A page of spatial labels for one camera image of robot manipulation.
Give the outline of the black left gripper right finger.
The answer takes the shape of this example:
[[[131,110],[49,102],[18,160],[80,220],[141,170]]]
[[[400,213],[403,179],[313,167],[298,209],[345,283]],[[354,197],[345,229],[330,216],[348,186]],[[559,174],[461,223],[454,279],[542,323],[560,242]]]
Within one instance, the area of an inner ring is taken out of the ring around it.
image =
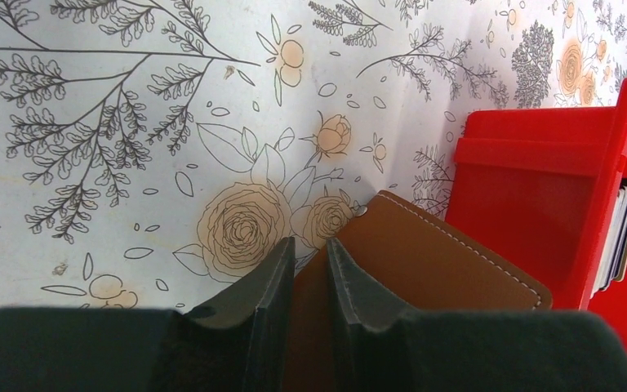
[[[338,238],[327,241],[327,284],[340,391],[426,391],[416,333],[427,312],[361,268]]]

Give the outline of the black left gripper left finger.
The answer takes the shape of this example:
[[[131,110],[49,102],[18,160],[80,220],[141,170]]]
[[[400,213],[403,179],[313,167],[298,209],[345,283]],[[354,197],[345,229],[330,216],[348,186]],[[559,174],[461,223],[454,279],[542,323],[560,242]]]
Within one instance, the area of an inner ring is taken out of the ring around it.
[[[281,239],[247,275],[184,315],[177,391],[282,388],[296,245]]]

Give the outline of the brown leather card holder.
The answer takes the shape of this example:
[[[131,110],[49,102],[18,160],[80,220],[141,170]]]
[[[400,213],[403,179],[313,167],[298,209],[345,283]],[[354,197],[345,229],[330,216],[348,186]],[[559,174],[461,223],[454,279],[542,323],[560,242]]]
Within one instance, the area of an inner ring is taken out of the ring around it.
[[[388,191],[375,195],[337,237],[362,269],[422,310],[552,306],[542,283]],[[282,390],[336,390],[324,249],[294,279]]]

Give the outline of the stack of credit cards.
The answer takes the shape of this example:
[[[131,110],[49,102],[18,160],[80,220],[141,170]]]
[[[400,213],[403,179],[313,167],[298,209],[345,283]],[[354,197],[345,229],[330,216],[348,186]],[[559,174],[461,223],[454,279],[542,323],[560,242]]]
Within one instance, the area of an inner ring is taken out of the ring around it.
[[[621,282],[627,270],[627,178],[623,178],[612,208],[591,298]]]

